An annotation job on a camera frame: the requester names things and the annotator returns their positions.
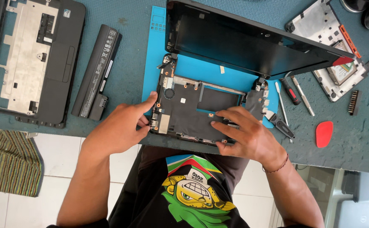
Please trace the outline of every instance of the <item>red opening pick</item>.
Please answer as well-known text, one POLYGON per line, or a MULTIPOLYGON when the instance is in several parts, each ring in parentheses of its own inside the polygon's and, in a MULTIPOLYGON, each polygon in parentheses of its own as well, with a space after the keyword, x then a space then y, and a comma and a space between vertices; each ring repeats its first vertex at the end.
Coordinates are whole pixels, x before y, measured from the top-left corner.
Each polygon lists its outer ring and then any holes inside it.
POLYGON ((317 147, 323 148, 330 143, 331 136, 333 135, 334 124, 331 121, 322 122, 316 129, 316 141, 317 147))

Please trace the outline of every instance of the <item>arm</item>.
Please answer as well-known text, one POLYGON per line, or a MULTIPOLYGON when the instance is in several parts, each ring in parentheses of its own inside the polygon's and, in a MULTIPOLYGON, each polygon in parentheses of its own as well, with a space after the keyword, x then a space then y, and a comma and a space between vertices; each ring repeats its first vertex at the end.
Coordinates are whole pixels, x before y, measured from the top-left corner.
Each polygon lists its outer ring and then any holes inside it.
MULTIPOLYGON (((272 133, 243 107, 231 107, 216 115, 232 120, 240 126, 237 130, 220 122, 211 125, 237 142, 227 146, 217 142, 222 155, 243 157, 258 161, 269 172, 283 166, 287 153, 272 133)), ((323 228, 320 208, 306 183, 290 161, 278 172, 266 174, 273 198, 285 225, 301 224, 323 228)))
POLYGON ((150 127, 143 114, 156 100, 157 93, 152 92, 139 105, 117 106, 86 138, 57 217, 58 226, 85 225, 107 217, 110 155, 122 153, 146 137, 150 127), (136 125, 142 128, 137 131, 136 125))

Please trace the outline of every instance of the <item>red-handled screwdriver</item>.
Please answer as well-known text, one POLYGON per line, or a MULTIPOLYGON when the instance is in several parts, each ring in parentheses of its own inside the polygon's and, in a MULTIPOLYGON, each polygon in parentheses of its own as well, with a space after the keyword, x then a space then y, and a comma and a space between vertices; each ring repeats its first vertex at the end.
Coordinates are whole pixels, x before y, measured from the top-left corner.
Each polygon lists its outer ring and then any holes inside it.
POLYGON ((289 97, 290 97, 290 98, 292 99, 292 101, 293 101, 293 104, 294 104, 295 106, 297 106, 297 105, 299 105, 299 104, 301 103, 301 101, 299 100, 299 98, 297 98, 296 93, 293 91, 292 87, 290 87, 289 83, 288 83, 288 82, 287 82, 287 80, 286 80, 286 77, 287 77, 289 74, 290 74, 290 72, 289 72, 289 73, 287 73, 287 74, 286 74, 286 76, 285 76, 284 78, 281 78, 281 79, 279 79, 279 80, 280 80, 280 82, 282 82, 283 86, 285 87, 287 94, 289 95, 289 97))

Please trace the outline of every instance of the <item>workbench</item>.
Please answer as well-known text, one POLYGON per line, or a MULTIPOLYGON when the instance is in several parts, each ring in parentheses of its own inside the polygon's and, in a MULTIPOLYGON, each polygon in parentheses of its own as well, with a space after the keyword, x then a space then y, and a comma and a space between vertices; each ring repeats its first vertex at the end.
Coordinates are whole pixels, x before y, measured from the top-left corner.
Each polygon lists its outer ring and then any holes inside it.
MULTIPOLYGON (((104 91, 104 95, 109 97, 109 103, 103 118, 107 117, 118 104, 136 104, 141 101, 151 9, 152 6, 165 7, 165 1, 78 1, 85 4, 87 8, 86 26, 66 127, 64 129, 39 127, 17 122, 14 116, 0 114, 0 129, 86 137, 100 123, 72 116, 70 111, 102 23, 118 29, 123 35, 104 91)), ((197 2, 284 30, 285 23, 300 14, 314 1, 197 0, 197 2)), ((333 0, 331 5, 350 34, 363 61, 367 62, 369 60, 369 30, 360 24, 361 14, 347 12, 339 0, 333 0)), ((348 113, 351 92, 348 92, 339 101, 332 103, 313 73, 297 75, 297 79, 316 114, 315 117, 309 115, 303 103, 294 106, 285 91, 282 90, 285 110, 290 127, 296 134, 296 139, 290 143, 289 139, 285 138, 279 130, 271 129, 279 143, 290 154, 291 162, 369 172, 369 77, 355 87, 356 90, 363 92, 359 114, 355 117, 348 113), (315 129, 319 123, 324 121, 334 122, 333 135, 327 147, 317 148, 315 129)), ((152 134, 148 134, 140 143, 218 153, 216 147, 152 134)))

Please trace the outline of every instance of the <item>striped cloth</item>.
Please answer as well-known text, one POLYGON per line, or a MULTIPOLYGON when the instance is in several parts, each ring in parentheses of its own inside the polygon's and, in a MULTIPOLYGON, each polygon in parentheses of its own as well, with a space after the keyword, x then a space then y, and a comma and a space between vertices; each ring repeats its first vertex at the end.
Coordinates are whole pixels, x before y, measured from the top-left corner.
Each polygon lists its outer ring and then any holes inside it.
POLYGON ((37 197, 44 162, 33 139, 15 131, 0 131, 0 191, 37 197))

